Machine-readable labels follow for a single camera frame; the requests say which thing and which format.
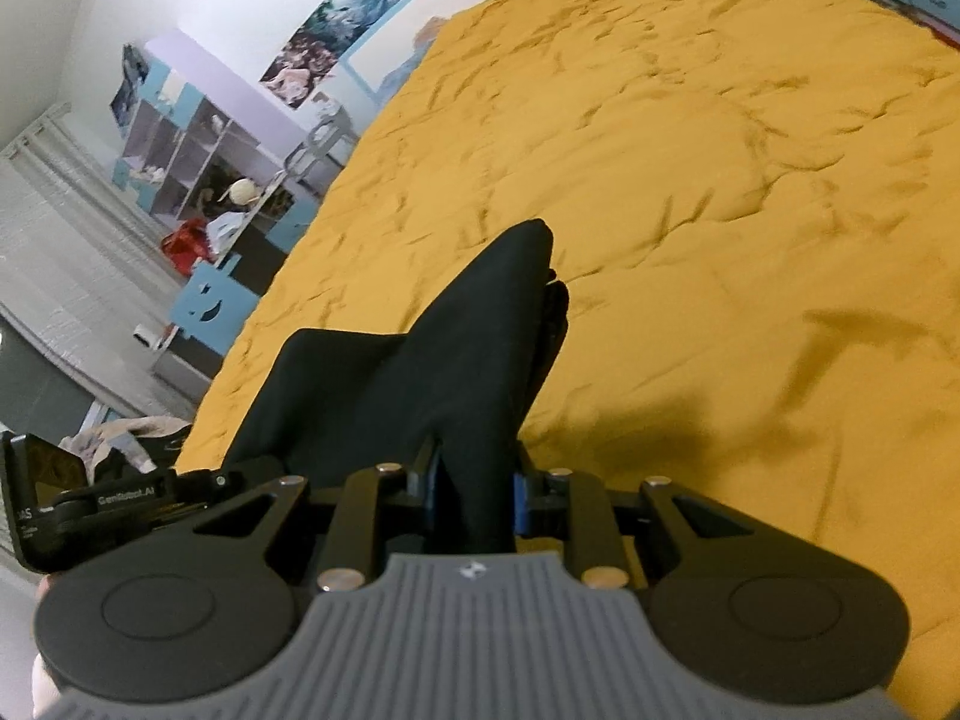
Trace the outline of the black pants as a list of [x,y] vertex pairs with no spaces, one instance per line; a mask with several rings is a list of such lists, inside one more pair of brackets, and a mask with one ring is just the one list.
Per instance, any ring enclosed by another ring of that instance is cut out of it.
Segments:
[[280,348],[224,463],[278,461],[316,488],[433,447],[428,550],[514,548],[519,431],[568,331],[553,232],[500,234],[397,335],[301,328]]

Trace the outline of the pile of clothes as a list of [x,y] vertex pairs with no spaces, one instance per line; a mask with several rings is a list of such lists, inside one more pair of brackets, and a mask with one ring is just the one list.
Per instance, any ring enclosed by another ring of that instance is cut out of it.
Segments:
[[114,419],[64,437],[60,449],[85,465],[89,484],[171,468],[179,458],[192,424],[174,416]]

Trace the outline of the white window curtain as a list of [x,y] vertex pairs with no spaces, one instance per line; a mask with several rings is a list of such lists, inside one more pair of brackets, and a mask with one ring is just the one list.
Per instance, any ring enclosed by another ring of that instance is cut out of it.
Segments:
[[71,135],[67,110],[51,107],[2,148],[2,317],[122,415],[190,419],[195,406],[135,338],[166,328],[182,278],[160,225]]

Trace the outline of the red bag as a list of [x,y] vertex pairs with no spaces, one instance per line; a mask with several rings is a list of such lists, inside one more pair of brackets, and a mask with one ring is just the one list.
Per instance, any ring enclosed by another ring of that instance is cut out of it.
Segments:
[[195,265],[213,263],[215,254],[206,235],[206,221],[190,218],[169,232],[160,242],[161,254],[174,266],[181,277],[189,278]]

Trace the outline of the grey stool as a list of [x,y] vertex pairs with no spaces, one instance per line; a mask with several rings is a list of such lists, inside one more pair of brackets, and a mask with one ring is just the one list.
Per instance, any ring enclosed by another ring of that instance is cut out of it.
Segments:
[[343,171],[359,137],[347,109],[327,94],[319,93],[319,119],[285,158],[285,185],[291,192],[322,197]]

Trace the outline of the blue white shelving unit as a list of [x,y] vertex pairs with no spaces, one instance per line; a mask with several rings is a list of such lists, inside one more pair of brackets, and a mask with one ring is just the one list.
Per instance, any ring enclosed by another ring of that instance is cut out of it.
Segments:
[[161,239],[203,218],[215,262],[260,239],[286,252],[325,195],[283,185],[285,158],[306,135],[192,37],[172,31],[146,44],[114,182],[137,193]]

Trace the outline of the yellow quilted bedspread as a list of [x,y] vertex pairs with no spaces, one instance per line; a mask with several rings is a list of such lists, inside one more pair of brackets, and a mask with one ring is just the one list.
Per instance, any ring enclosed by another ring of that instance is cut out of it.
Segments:
[[217,466],[283,340],[402,332],[544,220],[569,332],[535,460],[665,475],[883,575],[892,684],[958,702],[958,54],[871,0],[487,0],[366,130],[202,401]]

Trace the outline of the white blue headboard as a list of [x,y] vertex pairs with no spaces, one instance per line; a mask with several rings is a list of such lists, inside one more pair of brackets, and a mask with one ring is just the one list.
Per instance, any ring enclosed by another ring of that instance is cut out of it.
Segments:
[[415,57],[418,37],[428,25],[443,26],[462,11],[485,0],[398,0],[386,15],[359,38],[335,69],[325,87],[347,109],[359,128],[366,128],[384,103],[387,78]]

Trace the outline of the wall posters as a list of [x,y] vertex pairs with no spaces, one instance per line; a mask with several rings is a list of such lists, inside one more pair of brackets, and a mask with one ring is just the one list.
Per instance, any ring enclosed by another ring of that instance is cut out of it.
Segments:
[[308,101],[340,60],[407,0],[322,0],[288,37],[259,83],[293,110]]

